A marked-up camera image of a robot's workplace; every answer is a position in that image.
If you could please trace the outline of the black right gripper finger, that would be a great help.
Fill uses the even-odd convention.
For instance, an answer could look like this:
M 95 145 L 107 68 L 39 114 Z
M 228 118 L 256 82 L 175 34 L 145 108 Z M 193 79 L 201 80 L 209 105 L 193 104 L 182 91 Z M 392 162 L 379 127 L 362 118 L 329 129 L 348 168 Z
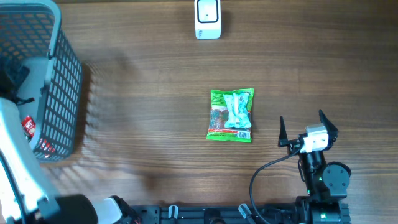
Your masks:
M 326 117 L 322 110 L 319 110 L 321 123 L 326 127 L 328 134 L 338 134 L 338 128 Z
M 280 117 L 280 133 L 279 133 L 279 140 L 278 146 L 287 146 L 288 145 L 288 137 L 287 132 L 285 129 L 284 118 Z

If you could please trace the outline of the light teal wipes packet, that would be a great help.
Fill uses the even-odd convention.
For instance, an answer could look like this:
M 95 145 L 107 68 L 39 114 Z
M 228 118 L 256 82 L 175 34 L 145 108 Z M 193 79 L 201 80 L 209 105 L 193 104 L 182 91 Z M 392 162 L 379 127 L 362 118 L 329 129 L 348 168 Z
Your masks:
M 249 93 L 233 93 L 232 95 L 223 95 L 228 110 L 228 120 L 224 126 L 226 128 L 250 128 L 252 126 L 247 104 Z

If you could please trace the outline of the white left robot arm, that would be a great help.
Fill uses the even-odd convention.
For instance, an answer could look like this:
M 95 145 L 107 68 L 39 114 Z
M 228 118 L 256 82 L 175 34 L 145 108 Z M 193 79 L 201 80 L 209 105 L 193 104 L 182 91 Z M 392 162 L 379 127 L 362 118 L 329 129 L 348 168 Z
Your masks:
M 123 199 L 61 196 L 45 178 L 22 129 L 17 105 L 1 98 L 1 212 L 6 223 L 140 223 Z

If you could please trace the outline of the grey plastic mesh basket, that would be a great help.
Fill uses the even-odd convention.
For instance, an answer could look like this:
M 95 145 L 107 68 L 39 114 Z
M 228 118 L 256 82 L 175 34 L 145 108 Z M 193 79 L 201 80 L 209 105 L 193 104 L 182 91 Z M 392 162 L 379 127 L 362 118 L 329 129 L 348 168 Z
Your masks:
M 18 60 L 30 73 L 18 97 L 20 119 L 31 116 L 35 134 L 28 143 L 40 162 L 66 159 L 74 148 L 83 83 L 82 65 L 62 30 L 53 1 L 1 1 L 1 59 Z

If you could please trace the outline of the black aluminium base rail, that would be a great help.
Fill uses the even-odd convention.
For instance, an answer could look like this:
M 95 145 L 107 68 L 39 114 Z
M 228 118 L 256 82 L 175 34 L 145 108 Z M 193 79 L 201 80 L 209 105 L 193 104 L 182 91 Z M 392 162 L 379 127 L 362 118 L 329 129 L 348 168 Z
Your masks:
M 143 205 L 132 207 L 141 223 L 153 224 L 210 224 L 210 223 L 339 223 L 350 224 L 347 204 L 299 203 L 267 204 L 258 213 L 246 204 L 240 206 L 177 206 Z

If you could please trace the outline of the red snack stick packet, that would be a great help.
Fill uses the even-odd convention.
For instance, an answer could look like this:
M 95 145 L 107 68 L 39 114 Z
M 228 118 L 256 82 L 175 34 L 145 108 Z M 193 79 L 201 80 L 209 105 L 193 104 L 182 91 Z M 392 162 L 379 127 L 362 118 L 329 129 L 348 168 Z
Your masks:
M 31 116 L 26 116 L 23 120 L 22 120 L 22 126 L 24 128 L 25 133 L 28 135 L 28 137 L 33 138 L 34 134 L 35 134 L 35 122 L 32 119 Z

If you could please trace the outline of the white barcode scanner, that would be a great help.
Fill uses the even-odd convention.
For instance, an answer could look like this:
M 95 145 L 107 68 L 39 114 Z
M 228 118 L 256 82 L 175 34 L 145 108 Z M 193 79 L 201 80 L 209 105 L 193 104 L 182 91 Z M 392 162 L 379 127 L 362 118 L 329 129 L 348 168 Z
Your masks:
M 195 37 L 199 40 L 221 37 L 221 1 L 195 0 Z

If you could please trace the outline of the green gummy candy bag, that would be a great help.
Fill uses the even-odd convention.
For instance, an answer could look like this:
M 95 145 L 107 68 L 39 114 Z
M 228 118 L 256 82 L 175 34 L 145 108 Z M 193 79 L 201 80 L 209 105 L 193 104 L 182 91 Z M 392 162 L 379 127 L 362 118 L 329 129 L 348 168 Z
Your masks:
M 224 126 L 225 122 L 228 120 L 228 110 L 223 95 L 232 95 L 233 93 L 242 92 L 249 93 L 247 109 L 249 120 L 251 122 L 252 101 L 254 98 L 254 90 L 252 88 L 230 91 L 211 90 L 210 124 L 206 135 L 207 139 L 215 141 L 252 142 L 252 126 L 250 128 L 226 128 Z

